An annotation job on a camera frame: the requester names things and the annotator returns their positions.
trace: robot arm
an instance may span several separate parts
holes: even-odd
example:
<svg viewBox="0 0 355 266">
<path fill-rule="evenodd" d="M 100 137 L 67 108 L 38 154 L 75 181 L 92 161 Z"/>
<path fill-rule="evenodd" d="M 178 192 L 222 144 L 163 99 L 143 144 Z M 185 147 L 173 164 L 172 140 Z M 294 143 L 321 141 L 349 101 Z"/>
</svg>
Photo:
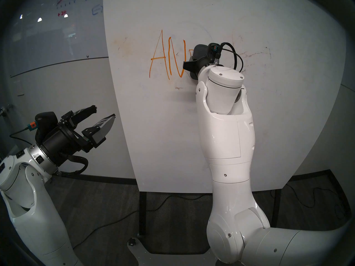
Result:
<svg viewBox="0 0 355 266">
<path fill-rule="evenodd" d="M 68 158 L 76 158 L 75 152 L 89 152 L 104 142 L 114 114 L 84 129 L 83 137 L 74 131 L 79 122 L 93 113 L 95 106 L 70 111 L 59 122 L 53 112 L 38 114 L 36 144 L 16 156 L 8 156 L 0 164 L 0 190 L 9 217 L 22 241 L 45 265 L 82 265 L 44 184 L 52 175 L 61 174 L 58 167 Z"/>
<path fill-rule="evenodd" d="M 200 142 L 212 172 L 211 250 L 224 263 L 240 260 L 246 266 L 320 263 L 346 227 L 328 232 L 270 228 L 250 187 L 255 134 L 244 76 L 218 65 L 211 47 L 221 51 L 218 44 L 197 45 L 198 55 L 184 62 L 198 78 Z"/>
</svg>

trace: black cylinder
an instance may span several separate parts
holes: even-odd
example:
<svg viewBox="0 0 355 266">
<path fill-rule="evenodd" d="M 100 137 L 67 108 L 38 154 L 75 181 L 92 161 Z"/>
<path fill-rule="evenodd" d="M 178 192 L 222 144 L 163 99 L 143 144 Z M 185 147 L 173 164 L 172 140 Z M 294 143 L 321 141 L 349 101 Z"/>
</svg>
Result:
<svg viewBox="0 0 355 266">
<path fill-rule="evenodd" d="M 61 153 L 73 155 L 80 150 L 80 146 L 73 139 L 68 137 L 60 126 L 57 126 L 47 134 L 46 138 L 43 140 L 41 149 L 47 157 L 59 167 L 67 160 Z"/>
</svg>

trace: metal stand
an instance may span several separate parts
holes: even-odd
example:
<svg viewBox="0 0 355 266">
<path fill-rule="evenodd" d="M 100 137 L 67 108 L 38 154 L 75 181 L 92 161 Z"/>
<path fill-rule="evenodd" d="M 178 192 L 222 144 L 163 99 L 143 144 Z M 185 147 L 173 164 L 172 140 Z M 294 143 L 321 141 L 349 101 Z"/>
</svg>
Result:
<svg viewBox="0 0 355 266">
<path fill-rule="evenodd" d="M 151 254 L 144 248 L 138 238 L 131 238 L 127 247 L 137 259 L 139 266 L 215 266 L 217 261 L 211 249 L 201 255 Z"/>
<path fill-rule="evenodd" d="M 282 189 L 275 190 L 274 209 L 272 212 L 272 219 L 271 219 L 271 224 L 270 224 L 270 226 L 272 228 L 276 228 L 277 219 L 279 217 L 280 202 L 281 202 L 281 190 Z"/>
<path fill-rule="evenodd" d="M 146 235 L 147 192 L 139 192 L 139 236 Z"/>
</svg>

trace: blue writing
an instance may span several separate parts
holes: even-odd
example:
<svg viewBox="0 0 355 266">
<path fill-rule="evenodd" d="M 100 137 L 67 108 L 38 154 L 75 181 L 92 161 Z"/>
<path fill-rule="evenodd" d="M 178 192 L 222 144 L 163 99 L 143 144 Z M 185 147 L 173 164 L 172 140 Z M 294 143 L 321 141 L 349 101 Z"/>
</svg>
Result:
<svg viewBox="0 0 355 266">
<path fill-rule="evenodd" d="M 98 14 L 99 12 L 103 12 L 104 11 L 104 7 L 102 5 L 96 5 L 92 8 L 92 15 L 96 15 Z"/>
</svg>

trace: whiteboard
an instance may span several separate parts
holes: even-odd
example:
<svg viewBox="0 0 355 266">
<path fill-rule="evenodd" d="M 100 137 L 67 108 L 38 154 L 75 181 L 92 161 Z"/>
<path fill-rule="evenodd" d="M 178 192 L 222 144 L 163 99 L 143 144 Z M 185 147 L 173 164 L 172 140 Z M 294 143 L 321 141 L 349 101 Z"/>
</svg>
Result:
<svg viewBox="0 0 355 266">
<path fill-rule="evenodd" d="M 26 0 L 4 34 L 10 75 L 107 57 L 103 0 Z"/>
<path fill-rule="evenodd" d="M 282 188 L 305 159 L 343 75 L 342 27 L 308 0 L 104 0 L 111 73 L 140 191 L 212 191 L 199 141 L 197 44 L 243 57 L 255 124 L 253 191 Z M 231 67 L 223 52 L 220 63 Z"/>
</svg>

